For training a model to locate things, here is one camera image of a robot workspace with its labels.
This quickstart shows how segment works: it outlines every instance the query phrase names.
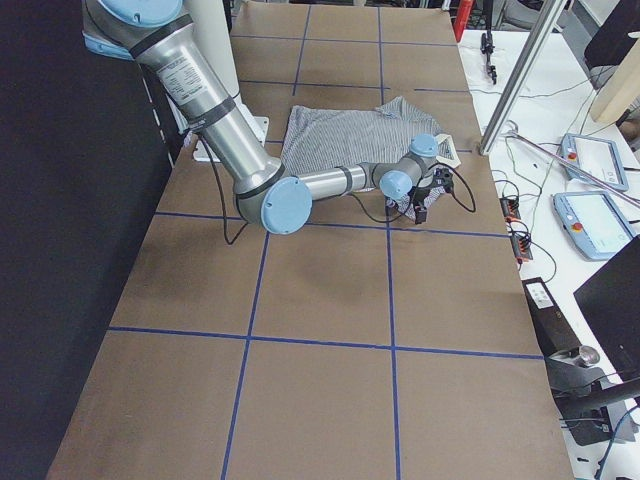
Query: striped cloth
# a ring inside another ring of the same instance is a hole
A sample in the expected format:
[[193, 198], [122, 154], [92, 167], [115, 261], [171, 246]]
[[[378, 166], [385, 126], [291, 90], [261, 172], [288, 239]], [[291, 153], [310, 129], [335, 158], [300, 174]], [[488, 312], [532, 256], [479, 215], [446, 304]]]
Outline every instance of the striped cloth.
[[[395, 163], [409, 150], [411, 139], [420, 133], [442, 133], [438, 122], [411, 105], [403, 97], [373, 111], [314, 110], [294, 106], [282, 147], [282, 161], [292, 175], [317, 172], [363, 162]], [[447, 143], [440, 144], [440, 155], [455, 158]], [[442, 189], [434, 189], [425, 201], [428, 208]], [[407, 196], [399, 203], [404, 212]], [[413, 209], [406, 215], [414, 219]]]

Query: blue cable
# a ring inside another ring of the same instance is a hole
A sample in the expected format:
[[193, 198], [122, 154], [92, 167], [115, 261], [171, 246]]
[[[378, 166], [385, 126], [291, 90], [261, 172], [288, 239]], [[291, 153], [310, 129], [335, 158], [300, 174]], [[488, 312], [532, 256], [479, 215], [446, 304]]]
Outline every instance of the blue cable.
[[625, 421], [625, 419], [631, 415], [631, 412], [633, 412], [634, 410], [638, 409], [638, 405], [636, 405], [635, 407], [630, 408], [629, 410], [627, 410], [625, 412], [625, 414], [622, 416], [622, 418], [620, 420], [618, 420], [618, 423], [616, 424], [616, 428], [613, 430], [613, 433], [611, 434], [611, 440], [609, 440], [609, 445], [607, 445], [607, 450], [604, 452], [604, 456], [602, 457], [602, 460], [600, 460], [598, 463], [600, 464], [600, 468], [598, 468], [598, 470], [596, 471], [596, 474], [593, 476], [593, 478], [595, 480], [600, 480], [600, 478], [602, 477], [602, 472], [604, 470], [604, 465], [605, 463], [607, 463], [607, 458], [609, 457], [609, 452], [611, 452], [611, 447], [613, 447], [613, 442], [616, 439], [616, 436], [618, 435], [618, 430], [620, 429], [620, 425], [622, 425], [622, 422]]

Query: red object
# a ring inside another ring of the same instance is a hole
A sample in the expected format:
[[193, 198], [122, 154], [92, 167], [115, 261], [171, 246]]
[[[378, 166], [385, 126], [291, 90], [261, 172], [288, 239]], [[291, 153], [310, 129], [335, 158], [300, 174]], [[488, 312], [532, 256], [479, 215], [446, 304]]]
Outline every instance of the red object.
[[456, 42], [460, 43], [462, 38], [462, 32], [464, 27], [467, 26], [469, 15], [471, 14], [471, 8], [473, 7], [473, 0], [460, 0], [458, 5], [458, 14], [456, 15], [456, 21], [453, 24], [453, 34], [456, 36]]

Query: sticker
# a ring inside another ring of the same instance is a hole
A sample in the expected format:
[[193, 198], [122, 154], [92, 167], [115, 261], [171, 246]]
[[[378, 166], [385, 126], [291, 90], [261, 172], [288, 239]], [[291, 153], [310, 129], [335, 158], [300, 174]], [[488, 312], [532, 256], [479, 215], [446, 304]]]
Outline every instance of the sticker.
[[207, 91], [207, 85], [195, 64], [184, 55], [160, 69], [158, 77], [171, 98], [180, 106]]
[[538, 308], [553, 307], [553, 302], [541, 283], [530, 283], [527, 285], [527, 290]]

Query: white table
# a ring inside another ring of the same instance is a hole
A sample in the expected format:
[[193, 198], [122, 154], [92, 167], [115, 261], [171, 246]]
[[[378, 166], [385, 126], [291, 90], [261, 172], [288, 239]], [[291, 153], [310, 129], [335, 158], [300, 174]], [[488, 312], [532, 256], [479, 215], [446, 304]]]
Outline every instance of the white table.
[[[484, 73], [485, 59], [480, 53], [479, 48], [481, 34], [481, 31], [467, 30], [459, 45], [459, 51], [469, 82], [469, 88], [472, 91], [478, 122], [481, 128], [484, 129], [489, 123], [491, 114], [500, 98], [497, 94], [484, 92], [503, 91], [508, 75], [511, 73], [518, 55], [522, 50], [522, 46], [526, 41], [527, 33], [493, 33], [496, 50], [492, 59], [498, 72], [498, 83], [495, 86]], [[562, 36], [560, 34], [553, 34], [543, 50], [540, 59], [536, 63], [521, 95], [553, 93], [564, 88], [572, 87], [585, 80], [587, 80], [586, 75], [580, 68], [580, 65], [574, 58]], [[530, 140], [538, 143], [559, 143], [565, 133], [580, 132], [585, 115], [587, 115], [587, 110], [591, 105], [593, 95], [594, 92], [590, 82], [585, 81], [576, 88], [551, 97], [520, 98], [511, 113], [510, 119], [518, 124], [519, 132]], [[571, 126], [571, 122], [576, 118], [576, 114], [581, 105], [584, 105], [582, 111]], [[591, 118], [588, 117], [586, 121], [584, 121], [582, 131], [583, 134], [590, 134], [604, 126], [603, 124], [594, 123]], [[624, 165], [638, 167], [638, 161], [615, 126], [604, 128], [594, 136], [614, 140], [617, 143]], [[540, 184], [549, 167], [549, 159], [534, 152], [518, 140], [509, 140], [509, 146], [513, 151], [518, 172]], [[545, 148], [551, 151], [557, 149], [554, 145], [545, 145]], [[508, 180], [517, 184], [521, 193], [537, 193], [536, 187], [515, 175], [504, 139], [500, 139], [494, 146], [490, 153], [490, 162], [493, 169], [506, 172]], [[494, 177], [496, 180], [504, 178], [504, 176], [498, 172], [494, 173]], [[628, 193], [631, 196], [639, 197], [640, 174], [629, 173], [628, 178], [631, 185]], [[504, 186], [504, 183], [496, 184], [498, 192], [502, 192]], [[573, 292], [596, 272], [604, 262], [584, 260], [570, 242], [566, 233], [564, 233], [559, 220], [553, 212], [551, 204], [551, 195], [554, 193], [593, 189], [595, 188], [587, 186], [582, 182], [576, 180], [569, 181], [560, 166], [555, 163], [551, 165], [549, 176], [544, 185], [543, 193], [535, 214], [533, 240], [547, 249], [558, 264], [557, 274], [547, 286], [562, 312], [567, 317], [582, 343], [598, 348], [602, 355], [602, 349], [580, 312], [573, 297]], [[506, 191], [513, 193], [511, 187], [507, 188]], [[640, 211], [617, 199], [616, 203], [621, 207], [623, 213], [629, 220], [640, 219]], [[523, 221], [530, 227], [533, 223], [534, 204], [535, 199], [522, 199], [520, 202], [520, 212]], [[549, 278], [553, 272], [551, 260], [543, 252], [536, 249], [535, 246], [533, 247], [533, 255], [534, 261], [523, 264], [520, 271], [521, 278], [527, 279], [537, 276], [543, 279]], [[604, 355], [602, 356], [603, 360], [599, 366], [605, 373], [613, 372], [614, 368], [608, 359], [606, 359]], [[609, 378], [613, 382], [619, 381], [617, 376]], [[635, 405], [635, 402], [631, 401], [627, 404], [628, 407], [633, 405]], [[632, 418], [636, 423], [640, 423], [640, 412], [634, 412]], [[565, 440], [575, 476], [578, 478], [592, 479], [597, 469], [597, 461], [602, 457], [606, 443], [580, 447], [575, 443], [569, 432], [565, 432]], [[578, 462], [578, 457], [586, 458], [589, 462]], [[602, 479], [615, 480], [617, 476], [640, 479], [640, 434], [636, 435], [635, 443], [616, 443], [614, 445]]]

